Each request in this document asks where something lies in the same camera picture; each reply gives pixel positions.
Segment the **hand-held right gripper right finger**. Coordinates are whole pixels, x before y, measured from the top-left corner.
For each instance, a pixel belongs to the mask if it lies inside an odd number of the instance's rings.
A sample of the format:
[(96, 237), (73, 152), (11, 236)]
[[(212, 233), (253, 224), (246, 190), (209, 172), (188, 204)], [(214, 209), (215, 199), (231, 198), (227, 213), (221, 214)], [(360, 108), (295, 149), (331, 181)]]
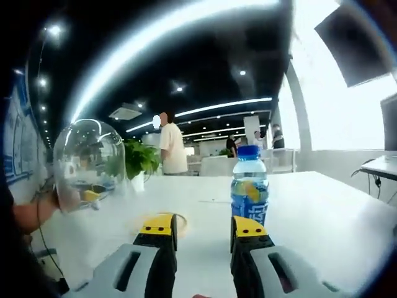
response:
[(253, 219), (231, 219), (231, 274), (238, 297), (340, 297), (293, 251), (273, 243)]

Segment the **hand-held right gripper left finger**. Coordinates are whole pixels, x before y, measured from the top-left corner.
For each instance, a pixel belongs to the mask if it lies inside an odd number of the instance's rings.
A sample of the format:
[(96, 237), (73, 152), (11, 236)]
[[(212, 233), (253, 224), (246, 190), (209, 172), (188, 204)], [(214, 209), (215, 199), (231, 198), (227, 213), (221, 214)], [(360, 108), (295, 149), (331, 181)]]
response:
[(172, 297), (177, 272), (177, 217), (144, 221), (132, 244), (123, 244), (70, 297)]

